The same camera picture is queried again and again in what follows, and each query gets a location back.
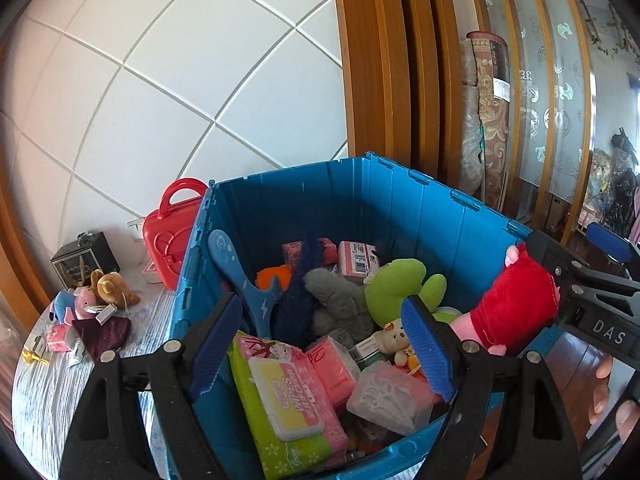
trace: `green plush toy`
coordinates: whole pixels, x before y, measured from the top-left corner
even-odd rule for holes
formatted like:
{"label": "green plush toy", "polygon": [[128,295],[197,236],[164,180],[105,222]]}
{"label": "green plush toy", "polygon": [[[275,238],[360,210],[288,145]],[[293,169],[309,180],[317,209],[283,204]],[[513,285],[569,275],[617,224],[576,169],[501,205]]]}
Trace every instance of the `green plush toy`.
{"label": "green plush toy", "polygon": [[413,258],[394,260],[376,272],[364,290],[367,309],[378,326],[384,327],[400,317],[402,300],[418,294],[430,312],[440,305],[447,290],[447,280],[434,274],[424,285],[424,264]]}
{"label": "green plush toy", "polygon": [[433,311],[433,319],[446,324],[451,324],[454,319],[460,316],[462,316],[462,312],[450,306],[439,306]]}

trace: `metal screw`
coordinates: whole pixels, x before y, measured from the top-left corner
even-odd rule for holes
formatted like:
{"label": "metal screw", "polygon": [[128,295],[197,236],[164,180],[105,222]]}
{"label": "metal screw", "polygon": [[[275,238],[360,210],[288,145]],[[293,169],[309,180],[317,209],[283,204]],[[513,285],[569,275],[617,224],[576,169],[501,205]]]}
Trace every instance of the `metal screw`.
{"label": "metal screw", "polygon": [[164,343],[164,345],[162,345],[162,348],[164,349],[164,351],[169,354],[177,352],[181,347],[182,347],[182,343],[180,343],[180,341],[178,341],[177,339],[171,339],[166,343]]}
{"label": "metal screw", "polygon": [[471,339],[462,342],[462,349],[468,354],[475,354],[480,351],[480,345]]}
{"label": "metal screw", "polygon": [[537,365],[540,361],[542,361],[542,355],[540,355],[535,350],[530,350],[527,352],[527,361]]}
{"label": "metal screw", "polygon": [[105,350],[104,352],[102,352],[102,354],[100,355],[100,362],[103,363],[110,363],[111,361],[113,361],[116,358],[116,352],[114,352],[113,350]]}

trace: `price tag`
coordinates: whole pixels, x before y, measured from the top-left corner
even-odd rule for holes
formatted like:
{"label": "price tag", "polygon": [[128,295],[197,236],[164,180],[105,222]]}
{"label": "price tag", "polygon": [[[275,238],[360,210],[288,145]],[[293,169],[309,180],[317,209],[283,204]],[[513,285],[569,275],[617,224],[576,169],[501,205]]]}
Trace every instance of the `price tag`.
{"label": "price tag", "polygon": [[502,79],[494,77],[494,97],[511,102],[511,85]]}
{"label": "price tag", "polygon": [[95,320],[96,320],[98,323],[100,323],[101,325],[104,325],[104,324],[107,322],[107,320],[108,320],[111,316],[113,316],[113,313],[114,313],[114,312],[116,312],[116,311],[117,311],[117,309],[118,309],[118,308],[117,308],[116,306],[113,306],[112,304],[108,304],[108,305],[104,308],[104,310],[103,310],[100,314],[98,314],[98,315],[95,317]]}

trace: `red plush toy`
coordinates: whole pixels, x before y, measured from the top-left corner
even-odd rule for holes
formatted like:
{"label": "red plush toy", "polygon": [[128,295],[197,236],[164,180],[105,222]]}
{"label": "red plush toy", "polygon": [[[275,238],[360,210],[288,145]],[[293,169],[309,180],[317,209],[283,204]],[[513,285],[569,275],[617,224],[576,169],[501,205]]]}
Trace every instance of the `red plush toy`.
{"label": "red plush toy", "polygon": [[490,353],[514,355],[552,324],[558,301],[551,274],[531,259],[524,244],[510,246],[492,287],[451,327],[461,340],[473,339]]}

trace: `red toy suitcase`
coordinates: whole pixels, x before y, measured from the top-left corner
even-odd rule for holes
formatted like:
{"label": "red toy suitcase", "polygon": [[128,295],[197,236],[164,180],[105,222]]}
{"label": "red toy suitcase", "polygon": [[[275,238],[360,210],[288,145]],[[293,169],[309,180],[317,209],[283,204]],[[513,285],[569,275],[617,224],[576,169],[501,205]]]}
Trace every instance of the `red toy suitcase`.
{"label": "red toy suitcase", "polygon": [[[169,203],[174,193],[181,189],[193,189],[200,196]],[[162,282],[171,290],[178,286],[184,252],[206,190],[207,185],[195,178],[176,180],[162,195],[160,207],[149,213],[142,224],[146,248]]]}

